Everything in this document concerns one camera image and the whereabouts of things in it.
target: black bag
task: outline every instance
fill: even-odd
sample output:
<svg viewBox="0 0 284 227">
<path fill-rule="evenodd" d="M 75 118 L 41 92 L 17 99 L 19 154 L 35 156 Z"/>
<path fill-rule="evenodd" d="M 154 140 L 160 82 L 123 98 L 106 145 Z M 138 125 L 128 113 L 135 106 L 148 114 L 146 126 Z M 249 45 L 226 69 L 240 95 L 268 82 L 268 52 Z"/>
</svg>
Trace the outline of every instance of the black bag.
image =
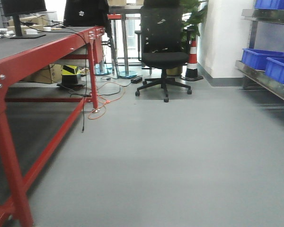
<svg viewBox="0 0 284 227">
<path fill-rule="evenodd" d="M 77 27 L 105 26 L 106 33 L 111 35 L 108 13 L 107 0 L 66 0 L 64 25 Z"/>
</svg>

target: green leaves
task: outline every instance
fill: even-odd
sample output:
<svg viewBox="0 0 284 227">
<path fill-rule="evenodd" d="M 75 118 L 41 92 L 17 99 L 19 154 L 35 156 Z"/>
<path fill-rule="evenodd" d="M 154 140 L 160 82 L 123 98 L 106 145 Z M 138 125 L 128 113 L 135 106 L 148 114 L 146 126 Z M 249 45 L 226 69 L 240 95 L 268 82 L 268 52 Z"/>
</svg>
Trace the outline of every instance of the green leaves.
<svg viewBox="0 0 284 227">
<path fill-rule="evenodd" d="M 180 4 L 184 8 L 182 28 L 192 30 L 192 38 L 196 38 L 197 35 L 200 35 L 198 24 L 203 22 L 204 15 L 207 12 L 207 5 L 199 10 L 203 2 L 208 2 L 208 0 L 180 0 Z M 186 33 L 182 34 L 182 36 L 182 39 L 186 40 Z"/>
</svg>

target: power strip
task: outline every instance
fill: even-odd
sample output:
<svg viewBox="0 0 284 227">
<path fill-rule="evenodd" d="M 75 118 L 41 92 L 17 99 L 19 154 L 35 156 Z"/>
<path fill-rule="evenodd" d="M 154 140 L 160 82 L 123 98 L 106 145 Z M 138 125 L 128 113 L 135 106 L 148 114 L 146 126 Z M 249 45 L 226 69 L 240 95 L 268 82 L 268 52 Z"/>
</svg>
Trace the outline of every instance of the power strip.
<svg viewBox="0 0 284 227">
<path fill-rule="evenodd" d="M 141 81 L 142 81 L 142 76 L 137 76 L 137 77 L 131 79 L 131 83 L 133 83 L 133 84 L 137 84 Z"/>
</svg>

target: baseboard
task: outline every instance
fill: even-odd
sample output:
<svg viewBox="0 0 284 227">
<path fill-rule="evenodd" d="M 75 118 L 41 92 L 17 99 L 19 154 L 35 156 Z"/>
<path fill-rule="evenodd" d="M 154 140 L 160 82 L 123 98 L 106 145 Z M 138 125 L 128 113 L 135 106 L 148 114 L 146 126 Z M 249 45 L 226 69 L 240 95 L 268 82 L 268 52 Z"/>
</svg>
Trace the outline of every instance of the baseboard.
<svg viewBox="0 0 284 227">
<path fill-rule="evenodd" d="M 210 74 L 198 63 L 198 71 L 213 87 L 241 87 L 243 78 L 212 78 Z"/>
</svg>

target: blue plastic bin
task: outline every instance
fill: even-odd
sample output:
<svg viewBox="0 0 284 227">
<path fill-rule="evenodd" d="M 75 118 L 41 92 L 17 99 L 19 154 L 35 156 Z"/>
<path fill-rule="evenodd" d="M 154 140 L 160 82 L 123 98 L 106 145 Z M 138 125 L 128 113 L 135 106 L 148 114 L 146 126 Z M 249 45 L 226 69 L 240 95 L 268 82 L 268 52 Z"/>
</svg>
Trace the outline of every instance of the blue plastic bin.
<svg viewBox="0 0 284 227">
<path fill-rule="evenodd" d="M 243 49 L 242 62 L 253 69 L 265 70 L 267 58 L 284 58 L 284 52 L 266 51 L 257 49 Z"/>
<path fill-rule="evenodd" d="M 267 58 L 265 74 L 284 84 L 284 58 Z"/>
<path fill-rule="evenodd" d="M 255 9 L 284 9 L 284 0 L 257 0 Z"/>
</svg>

